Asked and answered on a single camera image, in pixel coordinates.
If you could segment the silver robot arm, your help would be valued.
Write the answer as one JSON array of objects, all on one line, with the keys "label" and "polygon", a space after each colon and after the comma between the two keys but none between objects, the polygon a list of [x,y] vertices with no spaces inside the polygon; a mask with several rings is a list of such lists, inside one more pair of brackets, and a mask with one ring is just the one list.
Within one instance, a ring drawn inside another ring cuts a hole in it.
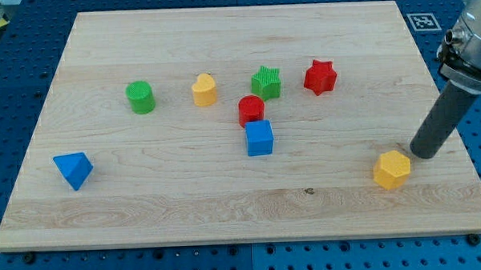
[{"label": "silver robot arm", "polygon": [[481,0],[468,0],[440,46],[439,73],[457,87],[481,94]]}]

